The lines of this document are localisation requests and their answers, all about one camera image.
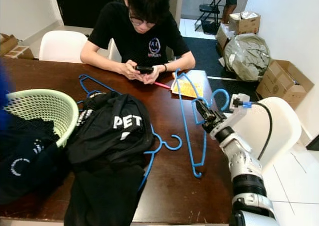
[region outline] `white plastic chair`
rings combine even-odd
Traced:
[[[114,39],[111,39],[111,44],[110,44],[110,53],[109,53],[109,59],[117,62],[122,62],[122,57],[119,53],[118,48],[116,47],[116,44],[114,42]]]
[[[87,39],[76,31],[49,31],[42,38],[39,60],[82,63],[80,54]]]
[[[300,138],[301,125],[298,116],[283,99],[269,97],[259,101],[268,107],[273,119],[273,129],[268,146],[260,159],[263,173]],[[250,145],[253,155],[258,158],[269,132],[269,118],[266,110],[253,105],[246,116],[233,129]]]

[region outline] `gray plastic bag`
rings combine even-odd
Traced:
[[[244,81],[258,81],[271,62],[265,40],[257,35],[241,34],[233,37],[224,50],[227,69]]]

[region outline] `robotic arm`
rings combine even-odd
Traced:
[[[230,102],[231,117],[222,112],[209,109],[201,100],[196,108],[203,117],[204,130],[228,158],[233,185],[233,212],[230,226],[279,226],[275,218],[273,204],[267,198],[262,177],[262,166],[252,156],[251,147],[232,129],[232,126],[246,114],[251,107],[249,96],[233,95]]]

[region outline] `plastic basket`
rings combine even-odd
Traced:
[[[7,97],[8,105],[4,110],[26,120],[53,121],[53,130],[60,137],[56,145],[66,145],[79,116],[78,107],[70,96],[56,90],[33,89],[10,93]]]

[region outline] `black t-shirt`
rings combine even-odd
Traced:
[[[189,51],[171,14],[145,34],[135,31],[124,0],[110,2],[104,6],[89,41],[107,49],[113,38],[122,56],[122,62],[132,60],[141,66],[167,63],[166,46],[175,56]]]

